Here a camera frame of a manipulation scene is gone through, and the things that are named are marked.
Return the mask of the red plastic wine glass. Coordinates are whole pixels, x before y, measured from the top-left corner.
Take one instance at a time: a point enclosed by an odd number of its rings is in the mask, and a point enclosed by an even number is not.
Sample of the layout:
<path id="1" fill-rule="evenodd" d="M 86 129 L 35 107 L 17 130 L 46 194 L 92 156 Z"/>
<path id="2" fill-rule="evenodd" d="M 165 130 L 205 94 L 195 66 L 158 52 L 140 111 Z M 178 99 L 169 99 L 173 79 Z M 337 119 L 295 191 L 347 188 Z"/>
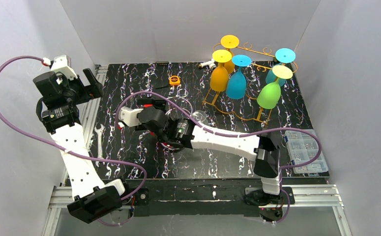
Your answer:
<path id="1" fill-rule="evenodd" d="M 148 108 L 148 107 L 153 107 L 153 105 L 152 104 L 144 104 L 141 108 L 143 108 L 143 109 L 146 109 L 146 108 Z M 146 128 L 141 124 L 141 125 L 138 125 L 138 126 L 134 126 L 134 129 L 136 130 L 136 131 L 139 131 L 139 130 L 146 130 Z"/>

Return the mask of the green plastic wine glass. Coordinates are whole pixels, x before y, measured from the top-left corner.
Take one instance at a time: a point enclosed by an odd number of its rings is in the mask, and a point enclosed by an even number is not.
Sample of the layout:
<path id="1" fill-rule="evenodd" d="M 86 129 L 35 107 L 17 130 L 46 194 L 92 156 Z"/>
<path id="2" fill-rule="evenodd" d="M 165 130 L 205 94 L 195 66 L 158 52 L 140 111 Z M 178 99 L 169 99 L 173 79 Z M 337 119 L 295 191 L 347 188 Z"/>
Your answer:
<path id="1" fill-rule="evenodd" d="M 285 80 L 292 77 L 293 72 L 287 66 L 282 64 L 273 66 L 267 73 L 266 85 L 257 97 L 259 106 L 268 110 L 276 107 L 281 96 L 281 86 L 285 83 Z"/>

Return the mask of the orange wine glass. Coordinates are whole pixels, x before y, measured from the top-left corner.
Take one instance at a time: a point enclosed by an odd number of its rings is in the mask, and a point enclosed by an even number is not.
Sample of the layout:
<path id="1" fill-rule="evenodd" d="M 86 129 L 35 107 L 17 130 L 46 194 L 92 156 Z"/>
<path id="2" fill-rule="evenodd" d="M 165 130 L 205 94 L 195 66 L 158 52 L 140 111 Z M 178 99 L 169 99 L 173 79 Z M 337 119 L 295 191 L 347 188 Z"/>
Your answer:
<path id="1" fill-rule="evenodd" d="M 221 45 L 228 51 L 231 53 L 231 57 L 234 56 L 233 52 L 231 51 L 231 49 L 234 49 L 236 48 L 238 45 L 239 45 L 239 38 L 236 37 L 235 35 L 231 35 L 231 34 L 228 34 L 228 35 L 225 35 L 221 38 Z M 229 74 L 232 74 L 234 72 L 234 63 L 232 62 L 232 60 L 226 62 L 224 64 L 224 67 L 226 68 L 227 72 Z"/>
<path id="2" fill-rule="evenodd" d="M 225 68 L 225 63 L 232 60 L 232 54 L 225 49 L 220 49 L 212 53 L 212 58 L 218 65 L 212 71 L 210 88 L 216 92 L 225 91 L 229 80 L 229 73 Z"/>

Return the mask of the silver wrench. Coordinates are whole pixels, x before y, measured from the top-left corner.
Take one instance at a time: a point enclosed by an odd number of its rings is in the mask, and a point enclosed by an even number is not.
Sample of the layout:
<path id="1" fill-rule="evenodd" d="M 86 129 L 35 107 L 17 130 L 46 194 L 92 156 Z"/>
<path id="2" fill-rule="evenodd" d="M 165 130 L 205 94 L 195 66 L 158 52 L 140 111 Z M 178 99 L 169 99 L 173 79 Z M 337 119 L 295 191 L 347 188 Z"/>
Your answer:
<path id="1" fill-rule="evenodd" d="M 104 127 L 102 124 L 97 124 L 94 128 L 94 131 L 97 135 L 97 158 L 103 159 L 103 153 L 102 153 L 102 134 L 103 134 Z"/>

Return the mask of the clear plastic parts box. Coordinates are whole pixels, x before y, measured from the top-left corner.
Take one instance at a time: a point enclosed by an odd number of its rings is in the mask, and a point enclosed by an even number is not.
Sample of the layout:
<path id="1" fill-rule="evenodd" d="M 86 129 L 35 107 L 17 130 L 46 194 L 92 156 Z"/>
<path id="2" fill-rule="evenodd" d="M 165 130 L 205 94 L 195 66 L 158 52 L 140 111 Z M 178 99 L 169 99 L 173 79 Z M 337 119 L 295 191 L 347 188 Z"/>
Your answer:
<path id="1" fill-rule="evenodd" d="M 292 165 L 307 162 L 313 159 L 318 152 L 319 147 L 316 140 L 307 134 L 297 131 L 286 131 L 284 138 Z M 300 175 L 314 175 L 328 172 L 328 170 L 329 168 L 323 152 L 321 152 L 319 158 L 313 163 L 293 168 L 293 172 Z"/>

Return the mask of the blue wine glass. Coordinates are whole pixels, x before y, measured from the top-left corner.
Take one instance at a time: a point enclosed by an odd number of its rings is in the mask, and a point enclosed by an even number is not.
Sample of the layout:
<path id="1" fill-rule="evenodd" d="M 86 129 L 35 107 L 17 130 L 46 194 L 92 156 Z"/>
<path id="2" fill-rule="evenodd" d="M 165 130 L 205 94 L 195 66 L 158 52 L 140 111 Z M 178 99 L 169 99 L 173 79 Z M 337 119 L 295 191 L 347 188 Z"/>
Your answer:
<path id="1" fill-rule="evenodd" d="M 277 65 L 282 65 L 282 64 L 290 64 L 293 62 L 296 58 L 296 54 L 293 50 L 289 48 L 281 48 L 277 50 L 275 53 L 275 57 L 279 63 Z M 265 79 L 265 82 L 267 84 L 273 83 L 276 80 L 276 76 L 272 72 L 272 70 L 269 70 Z"/>

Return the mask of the clear glass tumbler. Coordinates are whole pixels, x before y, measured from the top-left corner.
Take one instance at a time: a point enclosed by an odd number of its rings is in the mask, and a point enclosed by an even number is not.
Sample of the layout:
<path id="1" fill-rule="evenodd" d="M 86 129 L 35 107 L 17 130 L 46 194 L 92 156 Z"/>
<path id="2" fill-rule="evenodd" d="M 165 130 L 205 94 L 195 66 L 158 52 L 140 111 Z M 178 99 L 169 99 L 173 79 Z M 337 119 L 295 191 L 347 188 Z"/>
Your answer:
<path id="1" fill-rule="evenodd" d="M 192 118 L 194 118 L 197 122 L 202 123 L 204 125 L 208 125 L 207 114 L 202 110 L 196 110 L 191 114 Z"/>

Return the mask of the teal wine glass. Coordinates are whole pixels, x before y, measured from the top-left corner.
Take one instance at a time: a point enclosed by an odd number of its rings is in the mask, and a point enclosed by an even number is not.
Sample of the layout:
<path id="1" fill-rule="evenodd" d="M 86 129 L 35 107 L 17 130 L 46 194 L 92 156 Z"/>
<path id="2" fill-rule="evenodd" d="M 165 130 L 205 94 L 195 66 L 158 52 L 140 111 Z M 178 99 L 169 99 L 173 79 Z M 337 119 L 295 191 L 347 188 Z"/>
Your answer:
<path id="1" fill-rule="evenodd" d="M 252 63 L 252 60 L 246 55 L 235 55 L 232 58 L 232 62 L 238 69 L 228 81 L 226 95 L 231 99 L 242 99 L 245 96 L 247 87 L 246 78 L 242 73 L 242 68 L 249 66 Z"/>

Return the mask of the gold wire glass rack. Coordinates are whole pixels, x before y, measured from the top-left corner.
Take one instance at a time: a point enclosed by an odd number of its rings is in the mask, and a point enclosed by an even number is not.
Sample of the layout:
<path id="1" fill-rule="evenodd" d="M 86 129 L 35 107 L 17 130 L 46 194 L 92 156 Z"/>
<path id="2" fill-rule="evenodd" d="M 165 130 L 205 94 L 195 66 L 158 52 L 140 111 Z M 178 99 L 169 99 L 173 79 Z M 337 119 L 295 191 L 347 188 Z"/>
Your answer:
<path id="1" fill-rule="evenodd" d="M 221 42 L 213 46 L 213 52 L 216 50 L 225 49 Z M 242 99 L 231 99 L 226 95 L 226 90 L 222 92 L 216 92 L 209 86 L 209 90 L 202 100 L 202 104 L 210 105 L 216 109 L 216 111 L 224 115 L 232 115 L 234 118 L 238 118 L 243 121 L 257 121 L 267 125 L 273 109 L 268 110 L 259 106 L 257 103 L 257 97 L 260 91 L 266 85 L 265 79 L 269 70 L 273 66 L 279 63 L 275 57 L 275 53 L 271 49 L 265 47 L 261 51 L 256 51 L 252 48 L 252 44 L 246 42 L 243 45 L 239 45 L 231 49 L 235 55 L 246 55 L 251 58 L 252 63 L 242 68 L 242 73 L 246 78 L 247 87 L 245 96 Z M 298 70 L 298 65 L 295 60 L 290 64 L 282 64 L 287 66 L 293 72 Z M 234 72 L 229 74 L 230 77 L 237 72 L 238 67 L 234 67 Z"/>

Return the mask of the white small fitting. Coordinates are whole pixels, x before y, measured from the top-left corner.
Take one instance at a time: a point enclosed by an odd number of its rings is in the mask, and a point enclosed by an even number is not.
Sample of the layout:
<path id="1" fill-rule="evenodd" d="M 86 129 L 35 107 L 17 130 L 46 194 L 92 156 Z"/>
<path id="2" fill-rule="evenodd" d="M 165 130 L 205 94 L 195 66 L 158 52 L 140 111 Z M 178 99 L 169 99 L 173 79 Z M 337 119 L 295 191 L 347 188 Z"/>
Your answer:
<path id="1" fill-rule="evenodd" d="M 202 69 L 204 67 L 207 67 L 208 69 L 210 70 L 214 70 L 217 66 L 215 64 L 215 60 L 212 58 L 211 60 L 209 61 L 206 61 L 206 62 L 201 62 L 198 64 L 198 68 L 199 69 Z"/>

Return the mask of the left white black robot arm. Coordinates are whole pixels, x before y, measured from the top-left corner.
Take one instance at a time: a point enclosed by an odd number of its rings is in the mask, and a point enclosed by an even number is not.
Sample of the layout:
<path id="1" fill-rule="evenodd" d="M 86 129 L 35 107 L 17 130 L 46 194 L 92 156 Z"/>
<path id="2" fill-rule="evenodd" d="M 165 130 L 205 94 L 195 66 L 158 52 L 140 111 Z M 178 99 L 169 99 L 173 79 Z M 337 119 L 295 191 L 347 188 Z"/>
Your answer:
<path id="1" fill-rule="evenodd" d="M 33 83 L 42 95 L 36 107 L 37 116 L 55 144 L 63 148 L 61 155 L 73 197 L 68 211 L 73 217 L 91 223 L 122 206 L 125 186 L 120 179 L 104 183 L 88 158 L 76 156 L 89 157 L 77 106 L 102 96 L 102 84 L 92 71 L 87 68 L 83 72 L 90 83 L 88 86 L 79 76 L 70 79 L 62 72 L 53 71 L 35 77 Z"/>

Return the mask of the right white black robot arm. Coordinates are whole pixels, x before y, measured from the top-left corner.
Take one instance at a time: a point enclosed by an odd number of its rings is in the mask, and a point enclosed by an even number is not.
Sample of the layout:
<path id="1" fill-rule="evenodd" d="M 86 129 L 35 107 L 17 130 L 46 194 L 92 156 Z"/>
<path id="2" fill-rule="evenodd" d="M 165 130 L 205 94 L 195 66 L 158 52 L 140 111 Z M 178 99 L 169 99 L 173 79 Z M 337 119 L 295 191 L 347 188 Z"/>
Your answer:
<path id="1" fill-rule="evenodd" d="M 279 146 L 268 135 L 246 137 L 243 133 L 208 127 L 188 118 L 172 119 L 166 115 L 165 102 L 161 106 L 147 105 L 127 111 L 120 118 L 136 130 L 149 130 L 158 141 L 172 150 L 212 149 L 238 155 L 253 161 L 254 173 L 261 178 L 263 191 L 280 194 Z"/>

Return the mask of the silver round glass rack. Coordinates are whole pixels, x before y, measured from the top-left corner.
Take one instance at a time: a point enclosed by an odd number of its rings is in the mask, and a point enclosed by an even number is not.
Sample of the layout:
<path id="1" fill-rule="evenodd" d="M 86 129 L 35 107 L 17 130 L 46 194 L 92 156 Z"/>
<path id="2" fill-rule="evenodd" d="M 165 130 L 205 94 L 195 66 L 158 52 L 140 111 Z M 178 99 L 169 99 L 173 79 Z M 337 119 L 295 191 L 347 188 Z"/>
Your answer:
<path id="1" fill-rule="evenodd" d="M 169 116 L 171 111 L 176 109 L 179 114 L 182 114 L 182 115 L 184 115 L 185 118 L 188 118 L 193 113 L 193 106 L 190 103 L 190 101 L 188 99 L 186 99 L 187 95 L 188 95 L 188 92 L 186 92 L 185 95 L 183 95 L 183 96 L 177 94 L 175 96 L 170 96 L 170 97 L 167 97 L 167 98 L 160 98 L 161 101 L 163 102 L 163 105 L 161 105 L 161 110 L 165 111 L 165 114 L 167 116 Z M 190 111 L 185 109 L 185 108 L 180 107 L 177 104 L 173 105 L 174 101 L 186 102 L 189 105 L 189 107 L 190 107 Z M 180 151 L 180 150 L 184 149 L 184 147 L 182 147 L 182 146 L 180 146 L 180 147 L 174 147 L 174 146 L 171 146 L 168 143 L 166 143 L 166 141 L 164 141 L 162 139 L 163 137 L 160 137 L 160 132 L 156 133 L 156 137 L 157 137 L 157 140 L 160 142 L 160 144 L 164 148 L 166 148 L 168 151 L 170 151 L 170 152 L 177 152 L 177 151 Z"/>

